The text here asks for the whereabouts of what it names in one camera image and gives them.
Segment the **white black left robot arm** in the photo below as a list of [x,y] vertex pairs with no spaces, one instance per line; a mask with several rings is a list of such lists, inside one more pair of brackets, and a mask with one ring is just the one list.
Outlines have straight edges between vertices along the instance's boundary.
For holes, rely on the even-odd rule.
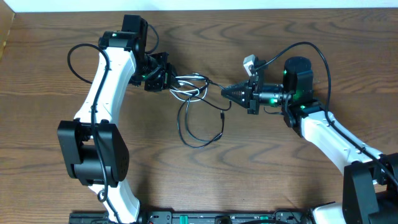
[[118,129],[128,84],[157,92],[176,84],[167,53],[146,50],[145,31],[106,31],[93,48],[99,64],[91,88],[57,136],[68,175],[89,187],[114,223],[144,223],[140,201],[126,180],[129,151]]

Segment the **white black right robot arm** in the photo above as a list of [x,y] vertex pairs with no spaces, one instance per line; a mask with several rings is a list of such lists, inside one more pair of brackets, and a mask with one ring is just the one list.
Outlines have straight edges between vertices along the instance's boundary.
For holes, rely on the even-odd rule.
[[343,174],[342,201],[310,209],[301,223],[397,223],[397,154],[386,155],[344,128],[314,97],[312,69],[286,66],[281,84],[266,84],[250,70],[249,80],[221,94],[249,114],[261,105],[280,106],[286,125]]

